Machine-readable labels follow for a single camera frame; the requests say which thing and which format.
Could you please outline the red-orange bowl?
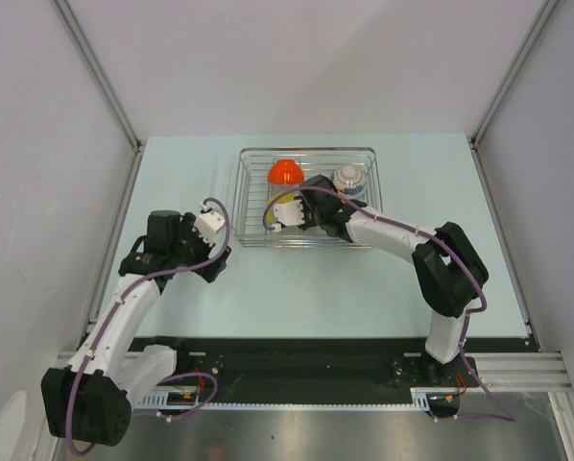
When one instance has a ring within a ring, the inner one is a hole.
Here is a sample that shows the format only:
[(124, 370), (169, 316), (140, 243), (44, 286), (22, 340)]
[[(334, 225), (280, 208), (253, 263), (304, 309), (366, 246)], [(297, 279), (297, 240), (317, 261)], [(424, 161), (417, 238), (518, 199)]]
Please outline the red-orange bowl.
[(276, 185), (292, 185), (304, 182), (304, 173), (291, 158), (278, 159), (269, 169), (267, 181)]

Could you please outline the yellow-green bowl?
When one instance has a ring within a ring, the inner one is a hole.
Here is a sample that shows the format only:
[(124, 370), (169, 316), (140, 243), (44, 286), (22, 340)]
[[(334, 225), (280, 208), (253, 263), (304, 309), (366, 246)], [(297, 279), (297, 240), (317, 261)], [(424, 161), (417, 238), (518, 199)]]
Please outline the yellow-green bowl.
[(278, 199), (267, 213), (267, 222), (272, 231), (299, 226), (302, 219), (301, 199), (300, 196), (294, 194), (288, 194)]

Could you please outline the blue white patterned bowl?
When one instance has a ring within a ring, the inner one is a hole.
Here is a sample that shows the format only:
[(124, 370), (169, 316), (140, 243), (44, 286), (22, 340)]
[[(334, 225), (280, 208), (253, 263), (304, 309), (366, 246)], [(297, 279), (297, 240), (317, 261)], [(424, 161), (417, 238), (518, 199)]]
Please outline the blue white patterned bowl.
[(350, 199), (363, 197), (368, 185), (368, 176), (357, 164), (339, 166), (332, 172), (330, 180), (339, 194)]

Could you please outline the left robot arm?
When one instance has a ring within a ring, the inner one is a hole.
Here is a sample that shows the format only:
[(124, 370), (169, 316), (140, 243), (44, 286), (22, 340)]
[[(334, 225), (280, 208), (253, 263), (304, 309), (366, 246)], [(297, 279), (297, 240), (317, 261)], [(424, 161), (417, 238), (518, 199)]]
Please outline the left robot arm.
[(133, 362), (125, 356), (148, 311), (176, 275), (194, 273), (213, 282), (226, 268), (230, 247), (224, 205), (212, 198), (199, 213), (155, 210), (118, 269), (106, 309), (67, 364), (50, 368), (41, 383), (48, 430), (69, 446), (114, 447), (123, 439), (137, 404), (163, 379), (190, 377), (191, 359), (169, 345), (153, 344)]

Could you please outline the aluminium frame rail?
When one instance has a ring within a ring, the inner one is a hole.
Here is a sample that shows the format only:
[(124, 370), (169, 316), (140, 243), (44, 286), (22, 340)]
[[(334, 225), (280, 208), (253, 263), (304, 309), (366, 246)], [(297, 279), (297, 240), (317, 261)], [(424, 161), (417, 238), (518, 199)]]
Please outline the aluminium frame rail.
[(130, 396), (159, 386), (206, 380), (221, 400), (322, 400), (351, 395), (379, 398), (388, 393), (462, 388), (500, 392), (564, 389), (569, 379), (562, 360), (545, 353), (476, 353), (439, 367), (421, 354), (316, 353), (313, 351), (223, 353), (151, 347), (128, 354), (117, 368), (87, 368), (82, 388), (112, 383)]

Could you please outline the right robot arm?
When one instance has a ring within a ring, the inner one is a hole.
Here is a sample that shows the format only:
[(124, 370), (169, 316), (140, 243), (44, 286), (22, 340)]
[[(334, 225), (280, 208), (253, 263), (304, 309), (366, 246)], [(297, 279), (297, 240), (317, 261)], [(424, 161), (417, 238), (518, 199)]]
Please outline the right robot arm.
[(489, 271), (464, 230), (453, 222), (424, 230), (396, 221), (366, 203), (341, 198), (329, 178), (317, 175), (299, 187), (303, 224), (316, 225), (347, 243), (397, 256), (415, 269), (419, 289), (432, 309), (422, 372), (434, 385), (457, 374), (456, 357), (466, 339), (466, 318), (478, 300), (487, 308), (483, 286)]

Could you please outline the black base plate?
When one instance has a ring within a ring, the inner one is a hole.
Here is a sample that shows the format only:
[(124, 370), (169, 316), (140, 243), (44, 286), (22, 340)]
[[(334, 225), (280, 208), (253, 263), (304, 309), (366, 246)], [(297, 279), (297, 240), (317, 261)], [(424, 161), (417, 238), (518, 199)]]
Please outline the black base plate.
[(477, 353), (532, 352), (528, 341), (479, 338), (450, 363), (439, 365), (427, 355), (421, 338), (398, 339), (185, 339), (138, 337), (127, 352), (151, 345), (177, 353), (172, 385), (181, 401), (194, 392), (220, 404), (398, 404), (409, 392), (492, 387)]

